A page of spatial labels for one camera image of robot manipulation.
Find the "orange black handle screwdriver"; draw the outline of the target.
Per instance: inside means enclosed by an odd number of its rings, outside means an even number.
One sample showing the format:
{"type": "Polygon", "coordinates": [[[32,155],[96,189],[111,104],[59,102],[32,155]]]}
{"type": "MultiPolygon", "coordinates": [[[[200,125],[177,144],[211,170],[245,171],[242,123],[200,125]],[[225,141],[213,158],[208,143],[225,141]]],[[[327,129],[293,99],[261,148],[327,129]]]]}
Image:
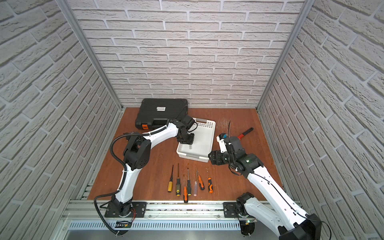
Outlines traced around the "orange black handle screwdriver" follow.
{"type": "Polygon", "coordinates": [[[209,188],[209,193],[212,194],[214,192],[213,190],[213,183],[212,183],[212,178],[210,176],[210,170],[207,169],[207,173],[208,173],[208,188],[209,188]]]}

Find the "clear pink handle screwdriver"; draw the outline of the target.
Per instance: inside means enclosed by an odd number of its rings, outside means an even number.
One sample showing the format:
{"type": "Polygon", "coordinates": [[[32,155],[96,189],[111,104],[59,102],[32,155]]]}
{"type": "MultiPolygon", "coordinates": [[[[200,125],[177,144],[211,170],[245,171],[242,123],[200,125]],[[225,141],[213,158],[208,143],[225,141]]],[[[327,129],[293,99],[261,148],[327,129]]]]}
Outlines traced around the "clear pink handle screwdriver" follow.
{"type": "Polygon", "coordinates": [[[195,183],[194,183],[194,197],[198,194],[198,174],[197,171],[195,172],[195,183]]]}

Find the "long orange handle screwdriver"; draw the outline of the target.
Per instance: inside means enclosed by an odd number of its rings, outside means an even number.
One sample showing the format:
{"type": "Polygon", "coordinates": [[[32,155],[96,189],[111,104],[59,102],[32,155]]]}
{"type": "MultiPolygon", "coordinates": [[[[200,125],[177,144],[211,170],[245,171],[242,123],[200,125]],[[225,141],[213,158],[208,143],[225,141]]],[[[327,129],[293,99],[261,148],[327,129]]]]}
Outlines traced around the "long orange handle screwdriver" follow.
{"type": "Polygon", "coordinates": [[[183,180],[184,180],[183,201],[184,203],[188,203],[188,189],[185,181],[185,176],[183,176],[183,180]]]}

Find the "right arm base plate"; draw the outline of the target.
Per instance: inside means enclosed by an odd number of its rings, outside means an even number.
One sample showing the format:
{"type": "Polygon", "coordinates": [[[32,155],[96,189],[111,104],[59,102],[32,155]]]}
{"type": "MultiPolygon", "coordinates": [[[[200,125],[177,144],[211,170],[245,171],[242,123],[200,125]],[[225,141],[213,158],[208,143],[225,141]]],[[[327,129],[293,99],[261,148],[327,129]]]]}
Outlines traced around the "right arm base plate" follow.
{"type": "Polygon", "coordinates": [[[245,206],[238,202],[224,202],[223,209],[225,218],[254,218],[246,211],[245,206]]]}

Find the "black green handle screwdriver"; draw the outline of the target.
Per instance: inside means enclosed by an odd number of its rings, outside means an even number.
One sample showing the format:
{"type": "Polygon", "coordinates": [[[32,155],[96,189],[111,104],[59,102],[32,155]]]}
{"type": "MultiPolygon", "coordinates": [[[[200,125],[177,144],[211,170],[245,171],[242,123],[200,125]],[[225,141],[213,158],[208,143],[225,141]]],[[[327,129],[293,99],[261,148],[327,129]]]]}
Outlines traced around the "black green handle screwdriver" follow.
{"type": "Polygon", "coordinates": [[[187,194],[190,196],[192,194],[191,181],[189,176],[189,168],[187,168],[187,194]]]}

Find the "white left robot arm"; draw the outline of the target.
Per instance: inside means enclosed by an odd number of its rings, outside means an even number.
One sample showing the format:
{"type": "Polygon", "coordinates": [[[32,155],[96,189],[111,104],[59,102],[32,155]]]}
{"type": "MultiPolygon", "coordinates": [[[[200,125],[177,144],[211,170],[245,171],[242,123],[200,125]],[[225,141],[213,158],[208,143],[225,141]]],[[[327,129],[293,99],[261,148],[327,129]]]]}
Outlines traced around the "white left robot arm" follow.
{"type": "Polygon", "coordinates": [[[195,122],[195,119],[186,115],[180,121],[169,120],[164,126],[150,132],[128,133],[113,140],[110,153],[123,165],[123,174],[117,191],[112,194],[110,209],[120,217],[126,217],[132,212],[133,190],[141,169],[150,160],[151,149],[170,138],[176,138],[181,144],[192,145],[195,134],[191,128],[195,122]],[[114,153],[114,144],[122,138],[128,140],[123,160],[114,153]]]}

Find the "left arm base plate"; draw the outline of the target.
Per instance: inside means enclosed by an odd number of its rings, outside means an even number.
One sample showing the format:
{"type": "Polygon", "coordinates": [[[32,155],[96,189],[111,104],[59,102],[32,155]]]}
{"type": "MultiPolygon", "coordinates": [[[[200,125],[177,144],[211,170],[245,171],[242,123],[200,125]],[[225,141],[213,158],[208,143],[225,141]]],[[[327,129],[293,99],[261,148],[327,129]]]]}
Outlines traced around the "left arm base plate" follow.
{"type": "Polygon", "coordinates": [[[108,202],[104,216],[106,218],[133,218],[136,214],[136,218],[143,218],[146,212],[147,202],[132,202],[129,207],[129,211],[124,210],[121,214],[111,202],[108,202]]]}

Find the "black yellow handle screwdriver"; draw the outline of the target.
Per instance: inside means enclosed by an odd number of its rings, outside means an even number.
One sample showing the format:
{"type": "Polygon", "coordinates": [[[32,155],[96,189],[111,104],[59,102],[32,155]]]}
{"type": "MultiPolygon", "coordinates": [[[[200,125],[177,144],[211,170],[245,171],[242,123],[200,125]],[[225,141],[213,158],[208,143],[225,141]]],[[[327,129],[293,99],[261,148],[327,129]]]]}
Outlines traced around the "black yellow handle screwdriver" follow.
{"type": "Polygon", "coordinates": [[[176,182],[176,196],[181,195],[181,179],[180,179],[180,165],[178,164],[178,176],[176,182]]]}

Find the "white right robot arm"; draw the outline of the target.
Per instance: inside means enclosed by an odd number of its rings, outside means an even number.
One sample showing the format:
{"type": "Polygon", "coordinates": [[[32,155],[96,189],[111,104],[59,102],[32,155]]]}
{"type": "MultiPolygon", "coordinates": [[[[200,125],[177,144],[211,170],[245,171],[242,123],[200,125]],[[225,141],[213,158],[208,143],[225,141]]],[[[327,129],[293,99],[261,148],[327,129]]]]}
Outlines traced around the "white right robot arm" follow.
{"type": "Polygon", "coordinates": [[[241,217],[254,217],[273,231],[280,240],[318,240],[322,222],[315,214],[309,215],[277,184],[255,154],[247,154],[237,137],[217,136],[220,150],[212,151],[213,165],[228,165],[231,172],[244,176],[266,198],[266,207],[250,193],[237,198],[236,209],[241,217]]]}

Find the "orange grey handle screwdriver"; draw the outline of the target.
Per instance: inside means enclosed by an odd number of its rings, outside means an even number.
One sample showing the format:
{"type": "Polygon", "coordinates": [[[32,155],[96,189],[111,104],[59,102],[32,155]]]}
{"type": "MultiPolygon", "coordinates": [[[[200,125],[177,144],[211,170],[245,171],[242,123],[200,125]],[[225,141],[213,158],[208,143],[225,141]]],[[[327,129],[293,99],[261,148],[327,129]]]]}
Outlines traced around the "orange grey handle screwdriver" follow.
{"type": "Polygon", "coordinates": [[[197,166],[195,166],[195,168],[196,168],[196,179],[197,179],[197,182],[198,182],[198,186],[199,186],[200,190],[203,191],[205,189],[204,182],[202,180],[201,175],[199,174],[197,166]]]}

